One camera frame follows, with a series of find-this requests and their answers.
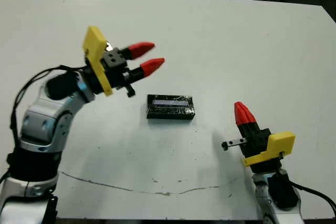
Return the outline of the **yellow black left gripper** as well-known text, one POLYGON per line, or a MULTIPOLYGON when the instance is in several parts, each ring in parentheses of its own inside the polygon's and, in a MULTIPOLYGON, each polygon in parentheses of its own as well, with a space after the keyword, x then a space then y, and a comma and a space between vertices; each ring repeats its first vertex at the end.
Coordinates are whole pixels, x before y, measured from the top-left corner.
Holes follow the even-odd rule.
POLYGON ((89 26, 82 44, 85 61, 90 70, 89 75, 92 90, 99 90, 106 96, 113 94, 112 89, 126 88, 127 96, 135 95, 131 81, 139 81, 150 76, 165 63, 164 58, 150 59, 137 68, 130 69, 127 61, 136 59, 155 47, 152 42, 139 42, 121 50, 108 50, 108 41, 96 26, 89 26))

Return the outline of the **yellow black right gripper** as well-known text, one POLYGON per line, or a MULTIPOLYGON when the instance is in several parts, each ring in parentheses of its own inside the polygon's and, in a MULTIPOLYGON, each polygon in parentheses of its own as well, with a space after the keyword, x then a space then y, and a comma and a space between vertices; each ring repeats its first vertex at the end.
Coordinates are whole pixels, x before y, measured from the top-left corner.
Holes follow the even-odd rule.
POLYGON ((234 114, 241 138, 224 141, 223 150, 239 146, 244 156, 243 164, 253 173, 280 169, 280 160, 291 154, 296 136, 291 132, 272 134, 269 129, 261 130, 249 108, 240 101, 234 104, 234 114))

